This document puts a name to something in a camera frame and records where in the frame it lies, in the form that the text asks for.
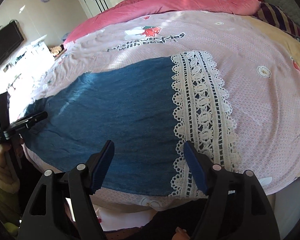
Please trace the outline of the left forearm sleeve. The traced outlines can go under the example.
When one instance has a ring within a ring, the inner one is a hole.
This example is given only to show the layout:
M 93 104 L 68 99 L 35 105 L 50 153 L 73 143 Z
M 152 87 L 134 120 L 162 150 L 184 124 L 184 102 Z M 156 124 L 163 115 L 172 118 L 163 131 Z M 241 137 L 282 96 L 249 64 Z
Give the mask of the left forearm sleeve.
M 0 166 L 0 221 L 19 225 L 19 179 L 13 179 L 7 167 Z

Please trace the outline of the left hand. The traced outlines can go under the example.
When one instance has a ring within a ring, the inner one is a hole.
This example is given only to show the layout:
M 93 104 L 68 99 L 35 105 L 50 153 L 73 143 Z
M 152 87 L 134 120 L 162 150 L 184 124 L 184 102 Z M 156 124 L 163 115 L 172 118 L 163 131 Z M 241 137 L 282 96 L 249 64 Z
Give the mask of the left hand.
M 21 137 L 16 137 L 11 143 L 0 145 L 0 167 L 5 168 L 7 166 L 6 154 L 8 154 L 11 148 L 14 149 L 15 155 L 21 158 L 24 154 L 23 144 L 23 139 Z

